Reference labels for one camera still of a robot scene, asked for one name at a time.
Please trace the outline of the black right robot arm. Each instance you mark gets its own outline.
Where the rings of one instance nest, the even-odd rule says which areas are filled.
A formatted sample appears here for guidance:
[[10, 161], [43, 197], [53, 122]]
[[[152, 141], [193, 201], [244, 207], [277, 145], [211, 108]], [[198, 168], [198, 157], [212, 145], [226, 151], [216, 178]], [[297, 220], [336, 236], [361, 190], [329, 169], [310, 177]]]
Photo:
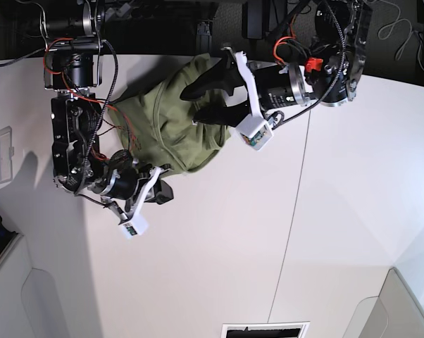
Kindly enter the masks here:
[[51, 100], [54, 179], [67, 192], [98, 195], [95, 203], [111, 210], [119, 226], [132, 236], [148, 228], [141, 215], [145, 203], [164, 204], [173, 191], [161, 175], [169, 165], [141, 163], [131, 154], [135, 140], [129, 121], [122, 130], [124, 149], [111, 157], [101, 153], [99, 129], [111, 96], [96, 98], [90, 90], [101, 84], [103, 49], [113, 50], [102, 37], [102, 1], [37, 1], [39, 29], [45, 41], [44, 86], [55, 91]]

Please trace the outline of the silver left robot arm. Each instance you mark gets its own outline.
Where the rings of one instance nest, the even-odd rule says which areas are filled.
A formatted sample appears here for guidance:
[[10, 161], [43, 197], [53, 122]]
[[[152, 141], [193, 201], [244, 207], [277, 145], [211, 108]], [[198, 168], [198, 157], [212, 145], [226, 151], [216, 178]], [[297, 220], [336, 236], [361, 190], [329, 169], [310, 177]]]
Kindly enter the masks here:
[[195, 113], [194, 121], [238, 127], [259, 115], [275, 130], [288, 123], [281, 108], [299, 105], [307, 111], [354, 100], [366, 64], [373, 10], [368, 1], [317, 1], [316, 33], [311, 45], [304, 46], [293, 24], [308, 5], [299, 1], [269, 33], [274, 65], [251, 65], [243, 51], [228, 47], [225, 57], [181, 91], [183, 101], [197, 101], [214, 89], [228, 95], [238, 87], [247, 91], [245, 102], [231, 107], [209, 104]]

